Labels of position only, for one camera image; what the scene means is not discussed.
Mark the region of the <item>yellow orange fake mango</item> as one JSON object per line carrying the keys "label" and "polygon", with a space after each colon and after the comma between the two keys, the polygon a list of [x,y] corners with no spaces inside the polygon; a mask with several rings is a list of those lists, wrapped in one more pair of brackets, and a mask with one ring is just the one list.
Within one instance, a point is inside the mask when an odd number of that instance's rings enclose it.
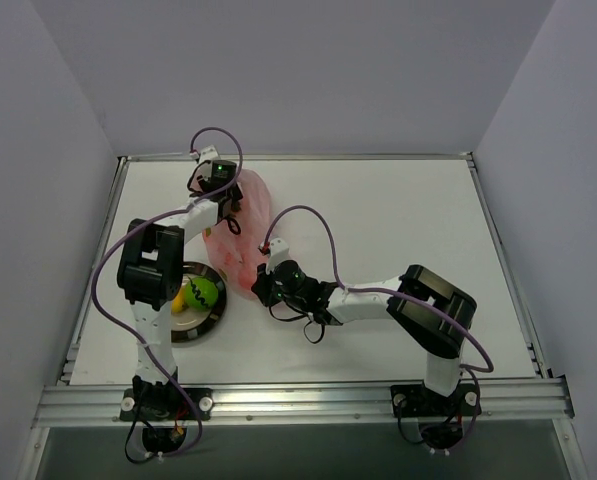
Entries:
{"label": "yellow orange fake mango", "polygon": [[185,295],[182,290],[178,292],[175,298],[172,300],[171,303],[171,313],[173,315],[178,315],[184,312],[188,308],[188,305],[185,300]]}

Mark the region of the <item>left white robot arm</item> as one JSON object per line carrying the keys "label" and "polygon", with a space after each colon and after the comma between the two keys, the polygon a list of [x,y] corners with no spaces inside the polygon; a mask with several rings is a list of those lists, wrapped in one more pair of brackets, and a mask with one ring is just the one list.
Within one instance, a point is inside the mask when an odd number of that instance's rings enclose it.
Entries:
{"label": "left white robot arm", "polygon": [[144,408],[157,419],[172,417],[180,405],[177,364],[171,340],[170,307],[183,281],[184,247],[223,221],[243,198],[240,163],[205,160],[209,168],[186,204],[149,220],[135,219],[123,237],[117,285],[134,315],[139,345],[137,378],[150,385]]}

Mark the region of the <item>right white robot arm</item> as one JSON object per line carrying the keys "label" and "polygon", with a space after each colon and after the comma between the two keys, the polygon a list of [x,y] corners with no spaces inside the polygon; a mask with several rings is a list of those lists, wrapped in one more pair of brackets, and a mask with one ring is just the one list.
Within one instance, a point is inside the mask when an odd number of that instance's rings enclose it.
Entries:
{"label": "right white robot arm", "polygon": [[414,264],[399,277],[345,290],[285,260],[272,269],[259,265],[251,291],[263,306],[282,303],[324,328],[395,321],[427,352],[421,390],[425,406],[442,413],[457,402],[464,339],[457,328],[471,328],[477,302],[426,267]]}

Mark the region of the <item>green fake fruit ball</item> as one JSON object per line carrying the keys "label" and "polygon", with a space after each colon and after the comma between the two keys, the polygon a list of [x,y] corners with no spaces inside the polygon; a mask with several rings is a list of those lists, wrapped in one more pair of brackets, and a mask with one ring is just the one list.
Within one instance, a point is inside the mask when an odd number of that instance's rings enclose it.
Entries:
{"label": "green fake fruit ball", "polygon": [[219,292],[216,285],[204,278],[194,277],[183,288],[189,308],[211,310],[217,303]]}

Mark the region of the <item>pink plastic bag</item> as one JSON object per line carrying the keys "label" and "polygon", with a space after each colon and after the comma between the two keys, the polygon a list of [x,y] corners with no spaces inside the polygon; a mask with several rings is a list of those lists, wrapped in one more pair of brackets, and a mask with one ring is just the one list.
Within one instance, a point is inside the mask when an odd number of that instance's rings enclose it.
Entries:
{"label": "pink plastic bag", "polygon": [[264,262],[259,245],[272,221],[272,199],[266,183],[252,170],[241,172],[238,186],[244,197],[234,219],[241,233],[235,235],[223,221],[207,229],[203,240],[211,266],[227,286],[243,298],[256,300],[251,287],[257,278],[257,267]]}

